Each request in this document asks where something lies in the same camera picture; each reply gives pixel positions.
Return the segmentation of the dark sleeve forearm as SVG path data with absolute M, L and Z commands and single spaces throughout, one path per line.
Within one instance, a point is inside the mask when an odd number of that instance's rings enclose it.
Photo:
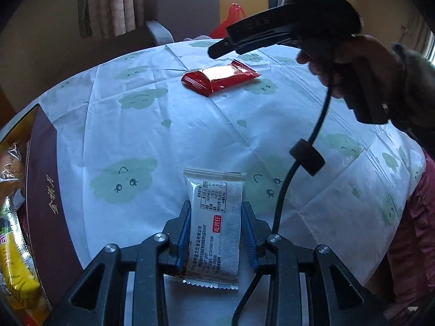
M 395 43 L 392 51 L 403 70 L 389 103 L 391 122 L 434 152 L 434 65 L 402 44 Z

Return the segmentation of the person right hand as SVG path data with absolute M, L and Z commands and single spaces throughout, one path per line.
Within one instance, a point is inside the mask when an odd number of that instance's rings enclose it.
M 364 95 L 373 118 L 390 120 L 402 132 L 408 128 L 393 111 L 391 97 L 403 79 L 403 64 L 384 45 L 369 35 L 356 35 L 336 50 L 333 65 L 300 51 L 299 64 L 307 64 L 322 85 L 332 88 L 332 97 L 343 99 L 350 110 L 358 105 L 355 95 Z

